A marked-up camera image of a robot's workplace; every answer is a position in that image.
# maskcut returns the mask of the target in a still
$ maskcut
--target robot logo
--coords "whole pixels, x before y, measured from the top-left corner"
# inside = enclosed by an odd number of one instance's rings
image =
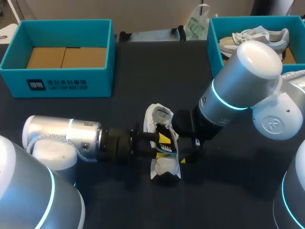
[[[280,134],[284,130],[283,121],[275,116],[267,116],[263,119],[263,127],[271,134]]]

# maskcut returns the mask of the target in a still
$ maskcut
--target yellow label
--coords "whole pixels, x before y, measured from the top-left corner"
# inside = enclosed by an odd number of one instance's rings
[[[164,154],[164,153],[159,153],[157,152],[157,156],[156,156],[156,159],[162,157],[162,156],[168,156],[168,154]]]
[[[164,135],[160,134],[159,133],[159,143],[165,143],[165,144],[170,144],[171,143],[171,140],[167,137],[165,137]]]

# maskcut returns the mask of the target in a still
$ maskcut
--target cardboard box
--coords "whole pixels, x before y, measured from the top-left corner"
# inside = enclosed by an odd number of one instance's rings
[[[61,68],[66,48],[33,48],[27,68]]]
[[[106,48],[67,48],[62,68],[103,68]]]
[[[61,51],[55,52],[58,47],[99,48],[94,55],[100,60],[96,61],[95,56],[91,66],[86,63],[77,68],[58,68],[62,57]],[[37,54],[47,59],[40,60]],[[21,21],[2,59],[0,73],[15,98],[109,97],[114,56],[111,20]]]
[[[224,66],[218,41],[231,36],[233,32],[242,32],[260,25],[271,31],[280,31],[283,28],[289,30],[289,51],[286,51],[282,73],[305,69],[305,23],[299,16],[219,17],[210,19],[207,36],[207,51],[213,78]]]

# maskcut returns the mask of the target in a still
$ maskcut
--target plastic bag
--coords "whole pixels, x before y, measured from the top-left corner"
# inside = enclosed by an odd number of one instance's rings
[[[207,10],[200,15],[201,7]],[[200,4],[193,9],[184,27],[187,41],[206,40],[210,22],[209,11],[210,6],[207,4]]]

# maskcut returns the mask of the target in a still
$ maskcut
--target teal storage box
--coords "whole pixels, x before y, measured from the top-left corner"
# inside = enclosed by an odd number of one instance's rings
[[[262,25],[270,31],[289,30],[289,48],[297,64],[283,64],[282,73],[305,69],[305,23],[299,16],[249,16],[211,18],[207,37],[207,51],[213,78],[224,66],[218,46],[223,37]]]
[[[26,69],[34,47],[107,48],[104,67]],[[109,97],[115,56],[111,20],[22,21],[0,73],[14,98]]]

